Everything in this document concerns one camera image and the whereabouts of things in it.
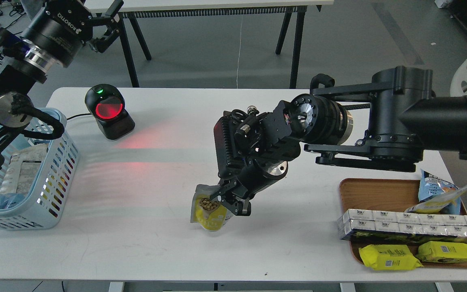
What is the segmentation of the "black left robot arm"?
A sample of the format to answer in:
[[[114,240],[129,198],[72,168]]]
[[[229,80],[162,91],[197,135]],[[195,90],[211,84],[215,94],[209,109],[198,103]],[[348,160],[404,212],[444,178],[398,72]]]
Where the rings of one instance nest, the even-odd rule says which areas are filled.
[[[115,0],[94,16],[83,0],[46,0],[21,36],[0,28],[0,61],[8,57],[0,72],[0,170],[2,152],[19,135],[39,140],[63,135],[64,125],[34,107],[28,92],[46,81],[52,65],[68,67],[84,44],[105,52],[119,37],[123,5]]]

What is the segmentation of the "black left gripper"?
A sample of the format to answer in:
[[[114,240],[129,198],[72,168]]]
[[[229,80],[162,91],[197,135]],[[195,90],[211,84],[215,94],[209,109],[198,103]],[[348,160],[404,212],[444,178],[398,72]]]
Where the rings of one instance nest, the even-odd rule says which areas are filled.
[[[24,39],[46,50],[67,68],[88,41],[95,52],[104,53],[118,39],[118,24],[123,0],[114,0],[101,16],[91,18],[91,26],[106,26],[104,35],[93,38],[93,29],[87,26],[91,12],[84,0],[47,0],[24,32]]]

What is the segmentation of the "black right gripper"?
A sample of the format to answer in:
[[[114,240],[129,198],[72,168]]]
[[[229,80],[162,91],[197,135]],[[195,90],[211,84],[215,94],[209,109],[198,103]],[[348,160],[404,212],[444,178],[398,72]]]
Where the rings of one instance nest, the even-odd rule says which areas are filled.
[[[214,126],[219,189],[209,201],[225,201],[235,216],[250,216],[250,199],[287,174],[301,152],[282,112],[224,111]]]

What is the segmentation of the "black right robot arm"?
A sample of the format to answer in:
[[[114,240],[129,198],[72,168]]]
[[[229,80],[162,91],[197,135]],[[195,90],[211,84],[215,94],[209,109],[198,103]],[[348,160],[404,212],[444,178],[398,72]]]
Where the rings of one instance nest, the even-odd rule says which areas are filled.
[[[209,199],[249,216],[250,200],[284,178],[304,150],[317,164],[414,172],[424,150],[467,160],[467,96],[437,97],[432,71],[382,70],[367,84],[336,86],[317,74],[307,94],[271,112],[224,111],[214,126],[219,188]]]

